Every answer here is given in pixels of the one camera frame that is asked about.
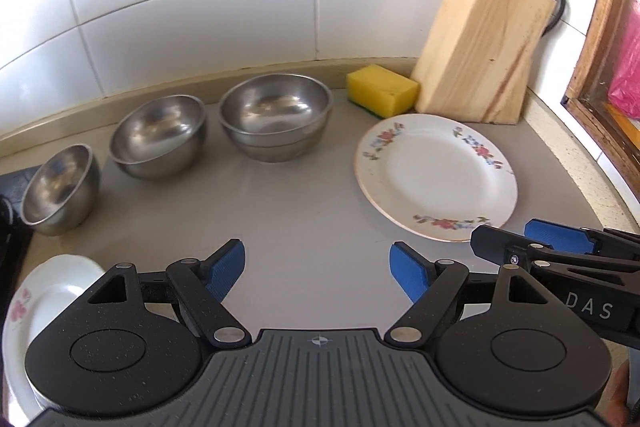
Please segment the multicolour flower rimmed plate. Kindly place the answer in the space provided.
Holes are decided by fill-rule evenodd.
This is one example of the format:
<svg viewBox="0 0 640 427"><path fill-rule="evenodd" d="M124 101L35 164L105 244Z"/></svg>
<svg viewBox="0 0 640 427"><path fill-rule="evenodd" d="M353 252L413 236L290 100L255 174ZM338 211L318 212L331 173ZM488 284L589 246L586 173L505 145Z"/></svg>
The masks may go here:
<svg viewBox="0 0 640 427"><path fill-rule="evenodd" d="M486 136L448 118L384 119L361 138L354 159L366 199L417 236L466 243L480 225L500 228L518 202L508 158Z"/></svg>

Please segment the steel bowl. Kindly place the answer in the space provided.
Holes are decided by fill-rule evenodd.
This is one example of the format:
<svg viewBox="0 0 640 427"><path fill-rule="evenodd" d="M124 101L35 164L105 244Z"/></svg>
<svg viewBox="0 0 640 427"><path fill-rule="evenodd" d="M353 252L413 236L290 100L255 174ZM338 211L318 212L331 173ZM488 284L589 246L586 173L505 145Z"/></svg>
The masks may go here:
<svg viewBox="0 0 640 427"><path fill-rule="evenodd" d="M21 219L47 236L63 235L81 225L98 200L101 170L92 148L74 144L39 167L21 203Z"/></svg>
<svg viewBox="0 0 640 427"><path fill-rule="evenodd" d="M285 162L318 145L332 108L333 94L321 81L275 72L230 89L219 101L218 119L248 158Z"/></svg>
<svg viewBox="0 0 640 427"><path fill-rule="evenodd" d="M206 107L196 96L156 98L118 124L108 155L133 178L158 180L173 176L198 157L207 138L207 121Z"/></svg>

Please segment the pink flower plate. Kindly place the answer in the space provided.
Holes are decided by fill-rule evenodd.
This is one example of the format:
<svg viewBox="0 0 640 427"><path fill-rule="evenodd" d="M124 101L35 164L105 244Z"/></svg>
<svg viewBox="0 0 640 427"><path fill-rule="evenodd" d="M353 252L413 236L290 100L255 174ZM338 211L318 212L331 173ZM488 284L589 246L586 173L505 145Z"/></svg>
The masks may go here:
<svg viewBox="0 0 640 427"><path fill-rule="evenodd" d="M25 426L41 412L26 375L29 343L103 274L102 267L89 258L58 255L35 267L15 291L2 332L11 424Z"/></svg>

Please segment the pink plastic bag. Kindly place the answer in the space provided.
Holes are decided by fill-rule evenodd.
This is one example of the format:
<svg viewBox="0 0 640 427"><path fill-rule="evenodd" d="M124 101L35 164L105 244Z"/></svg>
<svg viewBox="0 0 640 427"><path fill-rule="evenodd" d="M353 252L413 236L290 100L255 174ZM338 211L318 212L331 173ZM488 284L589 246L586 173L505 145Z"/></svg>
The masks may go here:
<svg viewBox="0 0 640 427"><path fill-rule="evenodd" d="M608 89L608 101L625 116L639 119L639 13L629 15Z"/></svg>

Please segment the yellow sponge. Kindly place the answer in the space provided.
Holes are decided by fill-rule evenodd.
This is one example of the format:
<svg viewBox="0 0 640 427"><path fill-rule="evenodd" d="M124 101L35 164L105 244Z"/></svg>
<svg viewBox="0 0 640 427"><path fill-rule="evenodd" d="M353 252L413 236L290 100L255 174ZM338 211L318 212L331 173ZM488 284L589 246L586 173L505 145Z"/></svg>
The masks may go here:
<svg viewBox="0 0 640 427"><path fill-rule="evenodd" d="M370 113L390 118L413 108L420 86L414 80L378 65L350 72L346 76L349 101Z"/></svg>

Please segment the wooden knife block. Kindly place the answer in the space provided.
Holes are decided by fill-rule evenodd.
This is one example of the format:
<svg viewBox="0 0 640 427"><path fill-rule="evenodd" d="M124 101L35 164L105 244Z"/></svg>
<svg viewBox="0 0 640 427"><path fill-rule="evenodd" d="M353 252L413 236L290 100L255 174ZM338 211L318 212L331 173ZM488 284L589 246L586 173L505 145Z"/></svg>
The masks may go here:
<svg viewBox="0 0 640 427"><path fill-rule="evenodd" d="M554 0L442 0L411 78L414 108L463 122L516 124Z"/></svg>

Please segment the black gas stove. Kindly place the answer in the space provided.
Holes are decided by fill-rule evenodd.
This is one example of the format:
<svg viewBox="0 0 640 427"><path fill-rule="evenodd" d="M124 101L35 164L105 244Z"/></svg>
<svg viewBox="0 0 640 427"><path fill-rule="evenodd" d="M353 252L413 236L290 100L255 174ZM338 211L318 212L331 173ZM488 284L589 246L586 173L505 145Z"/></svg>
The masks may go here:
<svg viewBox="0 0 640 427"><path fill-rule="evenodd" d="M8 226L1 232L1 301L10 299L22 269L32 229L21 218L21 205L26 188L38 166L8 172L1 176L1 218Z"/></svg>

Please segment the wooden window frame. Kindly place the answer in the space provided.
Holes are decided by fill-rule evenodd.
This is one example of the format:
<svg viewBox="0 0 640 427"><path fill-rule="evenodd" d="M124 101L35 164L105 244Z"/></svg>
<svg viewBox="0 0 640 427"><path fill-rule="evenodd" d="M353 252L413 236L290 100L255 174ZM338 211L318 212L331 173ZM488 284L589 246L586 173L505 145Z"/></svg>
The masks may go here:
<svg viewBox="0 0 640 427"><path fill-rule="evenodd" d="M596 0L562 104L638 196L639 121L611 98L613 83L629 77L639 77L639 0Z"/></svg>

